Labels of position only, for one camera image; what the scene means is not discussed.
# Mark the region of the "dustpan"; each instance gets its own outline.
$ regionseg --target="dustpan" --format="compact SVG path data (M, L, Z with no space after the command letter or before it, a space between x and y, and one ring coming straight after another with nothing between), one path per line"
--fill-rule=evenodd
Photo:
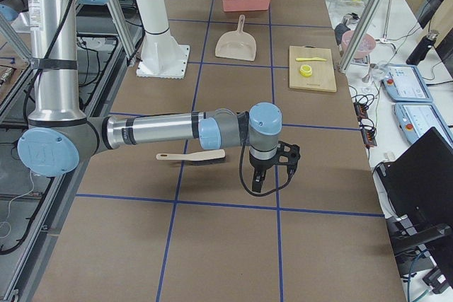
M255 60L256 41L252 35L243 31L243 25L246 21L245 15L239 16L238 29L224 33L217 42L215 47L215 56L221 58Z

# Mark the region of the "computer monitor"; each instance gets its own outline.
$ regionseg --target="computer monitor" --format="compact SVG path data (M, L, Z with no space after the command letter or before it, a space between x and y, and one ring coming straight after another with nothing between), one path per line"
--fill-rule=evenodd
M386 169L395 212L417 232L445 223L453 228L453 149L433 127ZM453 287L453 235L425 244Z

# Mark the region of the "table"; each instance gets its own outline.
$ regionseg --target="table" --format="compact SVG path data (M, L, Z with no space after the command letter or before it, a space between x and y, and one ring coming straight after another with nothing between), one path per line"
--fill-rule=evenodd
M165 1L172 34L191 46L185 78L130 69L112 113L275 103L281 139L302 148L299 171L285 190L255 199L240 187L238 149L209 167L154 159L197 151L195 141L94 156L33 300L404 301L347 79L336 74L337 93L288 89L290 45L340 59L324 0L272 0L269 11L247 13L254 63L214 56L238 17L221 0ZM283 181L269 171L265 190Z
M343 16L351 11L361 14L363 7L360 6L351 6L348 3L338 1L338 0L326 0L326 5L329 9L329 16L331 18L332 27L336 27L343 18ZM373 18L372 24L369 27L367 33L372 37L378 38L382 36L384 32L385 17L387 11L388 0L382 0L379 8L377 10L376 16ZM405 42L404 40L399 40L395 42L396 47L398 48L398 53L393 57L394 53L389 45L380 45L378 44L376 49L371 53L371 61L374 63L380 61L389 61L391 59L392 63L395 64L405 64L406 59L409 54L413 51L417 45L422 30L418 25L416 17L412 14L412 11L408 7L405 0L393 0L391 6L391 14L389 20L389 39L396 39L407 35L411 28L417 29L416 33L412 36L409 36ZM437 55L434 49L431 49L428 52L426 59L418 65L418 68L425 78L432 78L432 72L434 72L435 79L431 81L425 81L426 83L440 83L443 81L451 81L452 77L450 76L448 70L445 68L441 62L439 56ZM363 87L361 78L367 74L367 67L358 66L352 64L347 70L348 83L351 86L354 86L358 91ZM453 122L453 112L451 107L453 105L453 85L451 83L430 87L429 91L431 92L434 98L434 104L439 109L441 115L447 122L451 124ZM387 95L384 89L381 89L379 93L379 102L372 104L371 108L368 111L369 117L373 121L377 121L377 147L370 149L369 164L371 168L374 168L379 162L388 160L386 159L386 153L391 152L395 158L398 158L410 144L407 142L406 138L403 135L403 132L398 126L398 122L393 114L393 104L390 97ZM377 175L374 176L374 182L377 187L379 198L381 202L382 209L385 213L386 218L392 216L392 212L388 200L386 198L386 193L383 185L381 184ZM411 281L411 296L412 298L420 295L425 289L426 285L422 281L422 277L428 271L420 272L414 280ZM442 295L428 294L424 301L452 301L453 299L453 289L448 288Z

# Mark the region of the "cutting board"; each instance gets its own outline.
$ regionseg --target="cutting board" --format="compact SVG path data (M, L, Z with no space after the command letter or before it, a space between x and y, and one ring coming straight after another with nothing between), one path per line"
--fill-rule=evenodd
M327 59L327 62L296 62L296 58L300 57L321 57ZM304 77L299 73L300 66L303 64L311 66L313 70L312 76ZM302 90L337 92L330 49L290 46L289 87Z

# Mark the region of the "white cable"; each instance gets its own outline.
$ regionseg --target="white cable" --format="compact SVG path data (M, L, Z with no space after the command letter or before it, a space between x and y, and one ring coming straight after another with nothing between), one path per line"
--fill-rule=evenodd
M26 192L25 194L20 194L16 197L14 197L11 201L8 202L8 213L6 215L6 218L4 219L4 221L0 222L0 228L2 228L3 226L7 225L9 227L9 230L8 230L8 233L4 236L0 236L0 238L7 238L9 236L9 234L11 233L11 224L8 222L8 219L9 219L9 215L11 213L11 203L13 202L13 200L15 199L18 199L18 198L21 198L21 197L24 197L28 194L31 194L34 190L35 190L35 182L33 182L33 177L31 175L31 170L30 170L30 181L31 181L31 190Z

